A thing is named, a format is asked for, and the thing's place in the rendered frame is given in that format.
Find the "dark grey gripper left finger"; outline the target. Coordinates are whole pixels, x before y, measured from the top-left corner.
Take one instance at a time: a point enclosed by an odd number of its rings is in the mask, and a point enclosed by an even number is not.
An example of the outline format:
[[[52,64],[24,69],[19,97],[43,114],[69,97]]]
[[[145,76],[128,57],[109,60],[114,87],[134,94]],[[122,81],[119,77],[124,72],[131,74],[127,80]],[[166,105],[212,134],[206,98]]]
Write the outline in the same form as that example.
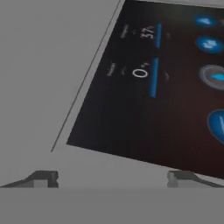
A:
[[[58,188],[57,171],[35,171],[27,178],[2,185],[2,188]]]

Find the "grey fridge door with screen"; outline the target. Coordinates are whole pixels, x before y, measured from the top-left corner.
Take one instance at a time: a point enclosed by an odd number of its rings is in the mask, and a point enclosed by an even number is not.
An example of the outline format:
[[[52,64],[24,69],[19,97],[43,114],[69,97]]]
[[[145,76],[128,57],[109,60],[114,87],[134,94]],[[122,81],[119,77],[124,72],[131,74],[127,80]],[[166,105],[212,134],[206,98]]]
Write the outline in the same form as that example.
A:
[[[121,0],[52,149],[224,186],[224,2]]]

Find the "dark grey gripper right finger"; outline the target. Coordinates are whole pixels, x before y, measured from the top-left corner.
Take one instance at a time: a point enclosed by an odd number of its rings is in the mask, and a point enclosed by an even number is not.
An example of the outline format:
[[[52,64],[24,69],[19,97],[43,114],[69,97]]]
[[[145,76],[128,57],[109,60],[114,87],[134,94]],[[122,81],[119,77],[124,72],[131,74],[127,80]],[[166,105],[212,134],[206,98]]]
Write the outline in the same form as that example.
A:
[[[167,186],[172,188],[224,188],[224,185],[199,178],[191,171],[168,171]]]

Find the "plain grey fridge door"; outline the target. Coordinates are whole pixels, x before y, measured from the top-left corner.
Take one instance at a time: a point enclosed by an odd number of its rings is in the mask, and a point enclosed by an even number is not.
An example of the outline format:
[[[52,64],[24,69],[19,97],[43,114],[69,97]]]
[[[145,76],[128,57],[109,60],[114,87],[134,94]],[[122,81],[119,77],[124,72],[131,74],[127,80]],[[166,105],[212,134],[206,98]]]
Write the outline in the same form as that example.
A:
[[[119,0],[0,0],[0,185],[50,150]]]

